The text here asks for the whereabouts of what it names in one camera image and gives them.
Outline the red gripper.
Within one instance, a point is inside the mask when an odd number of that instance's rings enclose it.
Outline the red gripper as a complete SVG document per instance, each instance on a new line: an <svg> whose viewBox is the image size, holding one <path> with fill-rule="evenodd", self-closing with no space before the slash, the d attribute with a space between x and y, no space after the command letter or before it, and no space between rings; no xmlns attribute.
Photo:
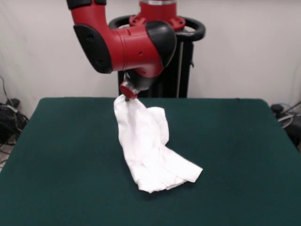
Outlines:
<svg viewBox="0 0 301 226"><path fill-rule="evenodd" d="M119 89L121 91L121 94L126 97L126 102L128 102L130 99L136 99L139 94L139 90L133 88L127 81L123 81L119 86Z"/></svg>

